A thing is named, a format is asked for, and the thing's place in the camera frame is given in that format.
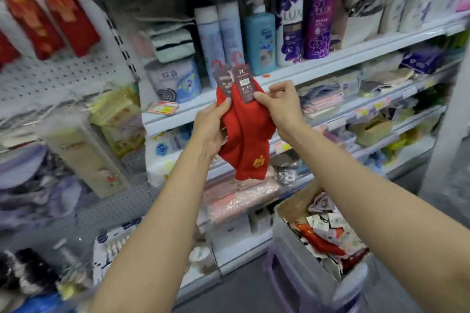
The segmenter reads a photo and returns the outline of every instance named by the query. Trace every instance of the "yellow embroidered logo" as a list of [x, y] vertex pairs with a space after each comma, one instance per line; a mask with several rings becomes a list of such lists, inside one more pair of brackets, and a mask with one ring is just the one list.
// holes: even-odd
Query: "yellow embroidered logo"
[[257, 158], [257, 159], [255, 160], [255, 162], [253, 162], [253, 167], [254, 167], [254, 168], [261, 167], [262, 165], [264, 165], [264, 157], [263, 157], [263, 155], [261, 155], [260, 158]]

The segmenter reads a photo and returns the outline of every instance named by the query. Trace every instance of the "person's right arm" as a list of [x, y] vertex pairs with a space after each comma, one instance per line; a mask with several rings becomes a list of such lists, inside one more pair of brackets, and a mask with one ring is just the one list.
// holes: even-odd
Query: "person's right arm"
[[427, 312], [470, 312], [470, 231], [303, 120], [291, 81], [255, 92], [359, 237]]

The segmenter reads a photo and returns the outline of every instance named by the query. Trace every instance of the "teal bottle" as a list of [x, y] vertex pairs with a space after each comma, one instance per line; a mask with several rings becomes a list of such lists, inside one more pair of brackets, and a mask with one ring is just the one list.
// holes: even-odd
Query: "teal bottle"
[[247, 60], [255, 76], [276, 69], [276, 27], [274, 14], [266, 12], [264, 0], [250, 0], [253, 14], [244, 19]]

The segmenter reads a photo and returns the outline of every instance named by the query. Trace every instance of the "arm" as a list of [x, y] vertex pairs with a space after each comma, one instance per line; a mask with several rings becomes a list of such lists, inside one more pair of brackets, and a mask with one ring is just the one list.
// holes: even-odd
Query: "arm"
[[470, 231], [310, 128], [291, 81], [255, 98], [355, 232], [423, 309], [470, 311]]
[[220, 117], [229, 108], [230, 99], [197, 114], [191, 140], [106, 273], [90, 313], [171, 312], [194, 244], [209, 165], [222, 144]]

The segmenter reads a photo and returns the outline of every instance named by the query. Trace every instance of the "purple package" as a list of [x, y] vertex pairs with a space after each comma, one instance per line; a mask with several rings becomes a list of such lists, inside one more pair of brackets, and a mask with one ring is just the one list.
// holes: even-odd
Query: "purple package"
[[444, 50], [437, 46], [420, 46], [403, 56], [400, 68], [411, 68], [416, 73], [432, 74], [444, 63]]
[[304, 58], [328, 56], [335, 0], [312, 0], [305, 38]]

